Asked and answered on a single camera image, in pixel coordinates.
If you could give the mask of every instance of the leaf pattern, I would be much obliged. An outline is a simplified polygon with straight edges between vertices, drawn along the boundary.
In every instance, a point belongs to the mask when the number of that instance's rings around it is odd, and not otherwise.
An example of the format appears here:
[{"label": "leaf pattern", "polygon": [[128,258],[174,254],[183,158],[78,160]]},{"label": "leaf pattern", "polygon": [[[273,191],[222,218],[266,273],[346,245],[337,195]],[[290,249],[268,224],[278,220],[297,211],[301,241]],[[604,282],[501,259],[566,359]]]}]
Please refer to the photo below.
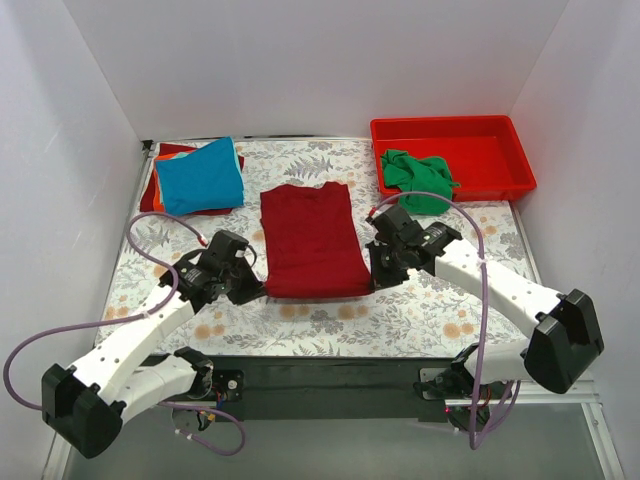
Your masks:
[{"label": "leaf pattern", "polygon": [[[183,143],[201,147],[207,142]],[[349,186],[354,225],[368,262],[364,245],[373,238],[373,231],[365,218],[380,198],[371,142],[268,140],[241,141],[236,146],[246,158],[245,206],[221,217],[190,216],[187,221],[191,225],[207,237],[227,229],[249,239],[258,254],[254,270],[265,280],[268,268],[260,224],[260,192],[284,183],[321,186],[339,181]],[[474,202],[463,206],[479,222],[489,256],[532,280],[509,204]],[[416,218],[425,226],[434,221],[432,217]],[[456,212],[449,211],[438,220],[474,241],[471,227]],[[199,248],[190,232],[164,218],[144,218],[133,233],[145,251],[167,261]],[[118,317],[137,309],[162,271],[125,242],[105,316]],[[363,298],[323,302],[261,298],[241,307],[221,298],[176,329],[157,353],[189,345],[209,355],[454,356],[477,340],[479,323],[478,299],[425,272],[413,272],[403,285]],[[104,340],[115,328],[100,328],[97,341]],[[520,338],[513,324],[490,312],[490,343]]]}]

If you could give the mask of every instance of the red plastic tray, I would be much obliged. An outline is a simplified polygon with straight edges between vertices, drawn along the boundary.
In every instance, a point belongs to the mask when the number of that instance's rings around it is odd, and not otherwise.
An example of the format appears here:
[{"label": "red plastic tray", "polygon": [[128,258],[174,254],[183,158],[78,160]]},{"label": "red plastic tray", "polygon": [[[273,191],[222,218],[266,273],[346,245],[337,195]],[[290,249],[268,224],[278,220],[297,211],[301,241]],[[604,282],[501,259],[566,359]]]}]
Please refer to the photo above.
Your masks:
[{"label": "red plastic tray", "polygon": [[517,200],[536,188],[518,134],[505,115],[376,119],[371,136],[384,196],[400,192],[384,185],[380,156],[388,149],[406,150],[416,158],[443,157],[460,183],[453,189],[457,202]]}]

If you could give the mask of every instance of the folded cloth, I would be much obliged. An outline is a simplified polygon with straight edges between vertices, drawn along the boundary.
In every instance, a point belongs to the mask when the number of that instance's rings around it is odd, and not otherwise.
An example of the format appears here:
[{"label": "folded cloth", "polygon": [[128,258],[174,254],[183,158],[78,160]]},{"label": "folded cloth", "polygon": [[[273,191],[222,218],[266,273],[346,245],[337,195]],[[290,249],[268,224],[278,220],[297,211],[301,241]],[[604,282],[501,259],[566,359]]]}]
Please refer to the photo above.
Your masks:
[{"label": "folded cloth", "polygon": [[267,247],[267,294],[337,298],[371,293],[346,185],[281,185],[260,194]]},{"label": "folded cloth", "polygon": [[[387,150],[381,157],[384,184],[398,187],[403,192],[431,192],[451,200],[452,187],[460,184],[453,181],[447,162],[442,157],[417,159],[401,150]],[[398,201],[408,212],[424,215],[440,215],[449,209],[449,204],[424,195],[408,195]]]},{"label": "folded cloth", "polygon": [[230,137],[183,158],[156,162],[155,168],[167,213],[186,215],[244,204],[242,174]]},{"label": "folded cloth", "polygon": [[[158,157],[156,160],[168,160],[174,158],[177,154],[181,153],[189,153],[197,150],[194,147],[187,147],[185,145],[175,145],[172,143],[161,143],[160,151],[158,152]],[[240,164],[240,170],[244,168],[244,157],[238,155],[238,163]],[[149,177],[149,182],[147,183],[147,188],[142,194],[142,198],[140,199],[140,211],[141,212],[164,212],[164,205],[160,199],[160,189],[158,187],[157,174],[155,169],[155,162],[153,165],[153,170],[151,171],[151,176]],[[199,210],[197,212],[193,212],[194,215],[204,215],[204,216],[216,216],[216,215],[228,215],[231,213],[231,208],[221,208],[221,209],[207,209],[207,210]]]}]

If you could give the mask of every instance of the blue cloth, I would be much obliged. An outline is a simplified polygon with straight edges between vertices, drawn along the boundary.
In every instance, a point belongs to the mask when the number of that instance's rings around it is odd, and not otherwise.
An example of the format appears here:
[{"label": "blue cloth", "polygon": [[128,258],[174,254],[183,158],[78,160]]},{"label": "blue cloth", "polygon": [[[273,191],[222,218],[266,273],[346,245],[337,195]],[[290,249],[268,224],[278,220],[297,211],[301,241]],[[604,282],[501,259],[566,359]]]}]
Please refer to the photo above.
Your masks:
[{"label": "blue cloth", "polygon": [[165,211],[171,215],[244,204],[244,183],[231,137],[182,158],[159,161],[156,172]]}]

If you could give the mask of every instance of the white wall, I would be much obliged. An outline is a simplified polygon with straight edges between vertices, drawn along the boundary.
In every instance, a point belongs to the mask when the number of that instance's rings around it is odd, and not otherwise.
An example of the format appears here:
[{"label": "white wall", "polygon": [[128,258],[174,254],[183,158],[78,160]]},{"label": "white wall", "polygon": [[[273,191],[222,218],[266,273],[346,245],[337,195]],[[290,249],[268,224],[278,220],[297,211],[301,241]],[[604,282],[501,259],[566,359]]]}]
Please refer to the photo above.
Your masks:
[{"label": "white wall", "polygon": [[[48,327],[101,314],[141,166],[140,143],[60,0],[0,0],[0,358]],[[24,351],[16,387],[39,403],[65,334]],[[0,477],[40,478],[52,438],[0,388]]]},{"label": "white wall", "polygon": [[513,109],[538,180],[521,212],[545,283],[595,300],[594,365],[640,478],[640,3],[571,0]]},{"label": "white wall", "polygon": [[566,0],[64,0],[140,138],[507,113]]}]

